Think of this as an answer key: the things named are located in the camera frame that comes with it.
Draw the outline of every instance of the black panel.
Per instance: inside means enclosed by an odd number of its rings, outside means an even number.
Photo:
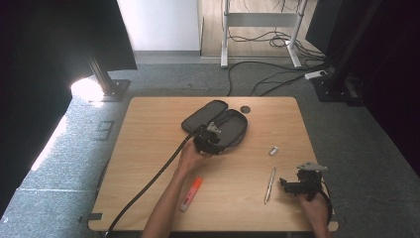
[[[306,34],[306,40],[328,57],[337,58],[370,1],[320,0]]]
[[[0,215],[92,71],[136,69],[116,0],[0,4]]]

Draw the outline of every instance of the person's right hand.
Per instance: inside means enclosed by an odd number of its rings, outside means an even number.
[[[307,194],[296,194],[303,213],[312,226],[315,237],[331,237],[328,231],[328,207],[325,198],[317,193],[315,197],[308,201]]]

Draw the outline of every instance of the hand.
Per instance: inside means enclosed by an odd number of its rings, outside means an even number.
[[[210,157],[212,157],[212,155],[199,153],[195,148],[193,140],[190,139],[182,148],[178,169],[188,174],[200,167],[204,161]]]
[[[317,193],[315,197],[308,201],[307,194],[297,194],[300,207],[308,219],[315,233],[315,237],[330,237],[327,227],[328,207],[325,198]]]

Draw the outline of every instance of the desk leg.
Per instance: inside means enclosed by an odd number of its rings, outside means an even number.
[[[222,55],[220,56],[221,67],[228,67],[228,31],[229,31],[229,0],[225,0],[225,11],[223,13],[223,41],[222,41]]]
[[[300,64],[299,58],[297,57],[296,51],[294,50],[294,43],[296,42],[297,34],[299,33],[300,24],[302,24],[303,16],[305,13],[307,0],[303,0],[297,14],[296,23],[293,28],[293,33],[291,34],[290,41],[286,41],[287,50],[290,54],[291,60],[293,61],[294,67],[302,67]]]

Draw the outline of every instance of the gray carpet floor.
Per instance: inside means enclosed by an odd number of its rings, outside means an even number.
[[[102,172],[111,157],[125,113],[135,96],[226,96],[228,71],[203,59],[138,64],[139,70],[110,72],[130,79],[122,102],[102,105],[73,97],[50,152],[16,190],[0,221],[0,237],[101,237],[87,227]],[[232,96],[248,96],[254,85],[284,70],[243,63],[231,71]],[[279,73],[286,81],[302,72]],[[266,83],[259,96],[276,86]],[[296,98],[340,221],[335,238],[420,237],[420,179],[364,107],[319,102],[301,78],[266,96]],[[136,237],[118,233],[116,237]],[[300,237],[279,233],[176,233],[173,237]]]

